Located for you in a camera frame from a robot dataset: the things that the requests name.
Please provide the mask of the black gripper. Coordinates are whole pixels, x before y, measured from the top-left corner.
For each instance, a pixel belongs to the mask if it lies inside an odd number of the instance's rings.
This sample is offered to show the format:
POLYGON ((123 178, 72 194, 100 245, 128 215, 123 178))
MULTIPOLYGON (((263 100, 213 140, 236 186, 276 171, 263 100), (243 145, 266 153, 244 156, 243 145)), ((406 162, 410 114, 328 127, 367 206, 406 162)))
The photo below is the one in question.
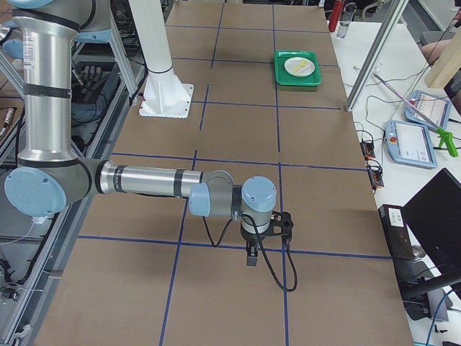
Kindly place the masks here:
POLYGON ((261 249, 260 243, 264 240, 264 235, 250 233, 246 230, 241 230, 241 235, 246 241, 246 265, 256 266, 258 261, 258 250, 261 249))

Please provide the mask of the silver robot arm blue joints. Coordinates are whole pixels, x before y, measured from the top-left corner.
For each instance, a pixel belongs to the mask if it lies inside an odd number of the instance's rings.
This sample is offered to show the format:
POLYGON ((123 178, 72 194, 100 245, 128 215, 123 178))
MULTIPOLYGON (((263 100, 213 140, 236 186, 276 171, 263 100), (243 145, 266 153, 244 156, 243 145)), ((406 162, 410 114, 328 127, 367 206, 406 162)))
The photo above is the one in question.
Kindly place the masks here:
POLYGON ((276 188, 266 177, 236 185, 224 171, 116 165, 71 150, 71 48, 79 35, 112 29, 108 1, 13 1, 22 31, 26 144, 4 191, 21 213, 45 217, 111 192, 185 198, 193 215, 228 217, 246 239, 275 226, 276 188))

